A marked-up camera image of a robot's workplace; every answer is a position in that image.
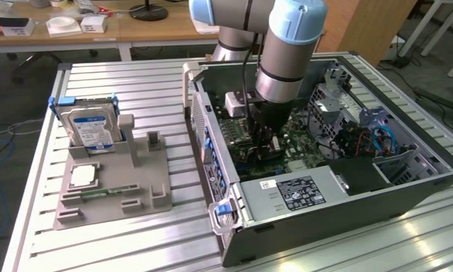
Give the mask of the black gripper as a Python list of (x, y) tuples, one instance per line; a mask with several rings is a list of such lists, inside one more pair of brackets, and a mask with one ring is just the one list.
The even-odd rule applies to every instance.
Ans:
[(251, 105), (251, 124), (268, 128), (279, 133), (288, 122), (292, 112), (292, 102), (274, 103), (270, 101), (256, 102)]

